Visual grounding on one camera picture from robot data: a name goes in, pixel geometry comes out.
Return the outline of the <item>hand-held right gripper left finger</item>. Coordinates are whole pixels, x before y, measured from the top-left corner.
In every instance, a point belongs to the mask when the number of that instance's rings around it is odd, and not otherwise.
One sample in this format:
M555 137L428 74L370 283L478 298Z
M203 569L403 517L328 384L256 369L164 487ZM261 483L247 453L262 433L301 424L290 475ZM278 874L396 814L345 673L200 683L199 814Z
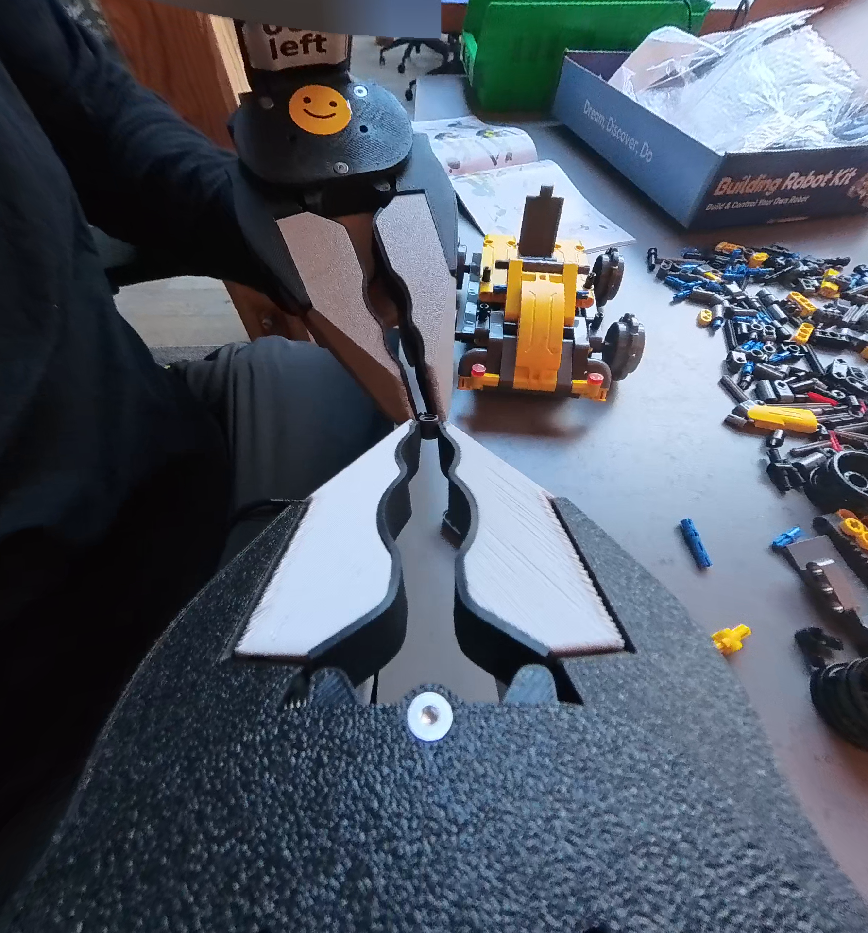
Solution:
M366 682L402 646L406 600L395 539L411 507L417 422L397 427L307 500L235 645L245 660Z

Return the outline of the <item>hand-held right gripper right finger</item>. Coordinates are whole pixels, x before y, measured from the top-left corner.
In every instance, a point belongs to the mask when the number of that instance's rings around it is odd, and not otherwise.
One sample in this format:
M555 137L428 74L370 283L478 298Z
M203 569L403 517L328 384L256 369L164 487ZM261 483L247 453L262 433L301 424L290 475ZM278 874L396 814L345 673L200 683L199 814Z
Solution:
M443 524L459 543L454 630L463 653L504 685L538 664L567 686L565 659L624 651L553 496L449 423L439 451L449 481Z

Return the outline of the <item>black toy beam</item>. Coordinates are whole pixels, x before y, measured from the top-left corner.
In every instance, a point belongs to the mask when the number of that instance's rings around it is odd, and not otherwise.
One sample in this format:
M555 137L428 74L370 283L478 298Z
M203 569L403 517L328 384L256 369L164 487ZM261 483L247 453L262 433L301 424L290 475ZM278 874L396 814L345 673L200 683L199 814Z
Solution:
M472 508L457 474L462 457L459 442L452 436L451 426L441 421L436 414L420 414L418 423L422 438L438 443L440 470L447 478L449 487L448 507L443 513L441 524L448 538L460 546L470 530Z

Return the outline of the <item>person's left forearm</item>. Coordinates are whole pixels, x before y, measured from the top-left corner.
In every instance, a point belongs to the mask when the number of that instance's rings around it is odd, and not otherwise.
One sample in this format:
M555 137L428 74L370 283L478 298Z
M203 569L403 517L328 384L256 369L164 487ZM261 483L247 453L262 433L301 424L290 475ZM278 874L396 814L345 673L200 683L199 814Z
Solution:
M241 232L236 158L135 81L59 2L0 2L0 58L90 224L183 274L304 307Z

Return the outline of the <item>grey desk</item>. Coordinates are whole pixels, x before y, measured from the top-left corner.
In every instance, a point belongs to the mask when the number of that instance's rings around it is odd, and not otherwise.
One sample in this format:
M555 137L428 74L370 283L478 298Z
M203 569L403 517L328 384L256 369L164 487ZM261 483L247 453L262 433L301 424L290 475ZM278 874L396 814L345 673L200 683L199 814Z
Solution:
M781 770L841 869L868 900L868 752L833 732L809 696L809 665L794 632L823 627L844 659L855 646L829 621L768 543L812 514L804 496L779 495L763 463L764 441L725 425L733 402L718 382L726 346L695 324L693 305L671 304L647 251L676 256L728 239L778 242L816 256L868 264L868 216L682 230L574 134L550 118L481 113L519 125L539 157L558 163L603 215L635 238L606 322L627 311L647 331L637 371L597 404L458 392L451 413L467 434L556 496L571 499L686 606L710 640L724 627L753 634L725 659L761 717ZM679 529L692 519L713 565L698 569Z

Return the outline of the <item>yellow toy brick car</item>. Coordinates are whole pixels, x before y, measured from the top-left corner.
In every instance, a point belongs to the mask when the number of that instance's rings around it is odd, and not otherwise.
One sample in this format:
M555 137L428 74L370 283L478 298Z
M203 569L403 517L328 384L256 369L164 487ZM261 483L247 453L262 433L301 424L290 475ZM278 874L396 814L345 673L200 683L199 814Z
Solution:
M480 253L458 250L457 387L605 402L637 370L647 341L627 313L601 332L625 270L616 247L592 265L580 241L559 238L564 199L552 185L524 200L517 236L492 232Z

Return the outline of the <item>person's dark pants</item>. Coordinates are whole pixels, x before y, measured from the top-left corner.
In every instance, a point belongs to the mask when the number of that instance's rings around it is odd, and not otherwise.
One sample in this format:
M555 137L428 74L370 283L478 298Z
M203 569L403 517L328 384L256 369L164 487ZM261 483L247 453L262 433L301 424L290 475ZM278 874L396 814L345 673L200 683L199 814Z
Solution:
M278 336L226 344L170 372L214 417L226 441L230 519L219 565L270 521L266 499L303 500L395 426L325 349Z

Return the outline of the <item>green plastic bin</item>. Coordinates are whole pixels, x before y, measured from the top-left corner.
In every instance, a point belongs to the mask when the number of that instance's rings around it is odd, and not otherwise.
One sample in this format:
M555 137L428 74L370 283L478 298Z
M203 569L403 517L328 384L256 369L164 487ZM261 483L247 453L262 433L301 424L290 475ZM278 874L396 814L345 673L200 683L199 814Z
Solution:
M462 60L487 112L548 110L567 50L631 52L650 32L696 35L710 1L470 1Z

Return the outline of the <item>brown wooden panel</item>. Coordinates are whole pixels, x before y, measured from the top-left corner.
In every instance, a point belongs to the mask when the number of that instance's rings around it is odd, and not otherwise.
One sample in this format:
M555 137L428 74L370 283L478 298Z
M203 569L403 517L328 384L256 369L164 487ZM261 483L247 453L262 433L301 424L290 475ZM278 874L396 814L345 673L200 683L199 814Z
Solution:
M228 129L250 90L234 21L148 1L99 1L135 77L190 125L232 149Z

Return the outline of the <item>blue cardboard box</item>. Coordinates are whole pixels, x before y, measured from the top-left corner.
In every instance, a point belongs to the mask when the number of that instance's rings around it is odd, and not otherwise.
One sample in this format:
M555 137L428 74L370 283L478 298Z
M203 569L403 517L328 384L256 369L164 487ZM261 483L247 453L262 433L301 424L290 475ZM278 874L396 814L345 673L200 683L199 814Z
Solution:
M868 2L809 10L868 80ZM868 213L868 145L716 154L608 85L629 54L566 53L553 113L685 229Z

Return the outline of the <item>yellow curved toy panel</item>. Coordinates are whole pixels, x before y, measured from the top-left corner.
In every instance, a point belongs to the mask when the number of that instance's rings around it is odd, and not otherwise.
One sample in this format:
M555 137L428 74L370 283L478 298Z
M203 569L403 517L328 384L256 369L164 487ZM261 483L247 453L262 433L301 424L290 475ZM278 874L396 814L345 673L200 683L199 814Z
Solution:
M725 418L724 423L736 429L764 432L812 435L819 428L814 412L799 407L741 402Z

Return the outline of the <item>black angled toy connector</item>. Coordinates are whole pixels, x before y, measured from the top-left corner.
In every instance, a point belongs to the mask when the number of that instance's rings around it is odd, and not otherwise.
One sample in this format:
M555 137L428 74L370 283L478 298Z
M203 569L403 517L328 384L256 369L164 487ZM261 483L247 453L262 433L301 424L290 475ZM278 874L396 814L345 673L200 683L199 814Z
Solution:
M822 628L806 627L794 633L794 641L804 659L813 669L822 669L844 650L843 642Z

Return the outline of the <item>black toy gear rack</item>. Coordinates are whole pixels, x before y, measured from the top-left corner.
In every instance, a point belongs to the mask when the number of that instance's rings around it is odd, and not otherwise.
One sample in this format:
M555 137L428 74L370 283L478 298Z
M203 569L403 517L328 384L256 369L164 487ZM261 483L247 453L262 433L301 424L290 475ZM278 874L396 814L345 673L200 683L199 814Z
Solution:
M813 528L828 536L855 573L868 582L868 516L841 508L813 519Z

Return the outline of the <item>black toy wheel rim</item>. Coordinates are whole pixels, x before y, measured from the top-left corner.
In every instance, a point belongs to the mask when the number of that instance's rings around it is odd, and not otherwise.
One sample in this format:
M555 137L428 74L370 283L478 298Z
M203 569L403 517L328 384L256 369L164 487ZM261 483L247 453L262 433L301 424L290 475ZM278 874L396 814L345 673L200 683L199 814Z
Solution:
M824 513L847 509L868 515L868 453L844 450L813 470L806 495Z

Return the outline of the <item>black spoked toy wheel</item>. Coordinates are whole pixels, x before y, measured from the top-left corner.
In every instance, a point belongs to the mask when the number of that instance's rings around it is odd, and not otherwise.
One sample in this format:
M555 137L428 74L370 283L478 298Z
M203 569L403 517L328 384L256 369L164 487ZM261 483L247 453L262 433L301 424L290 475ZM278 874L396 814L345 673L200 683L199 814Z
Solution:
M868 751L868 657L816 669L810 677L810 694L830 728Z

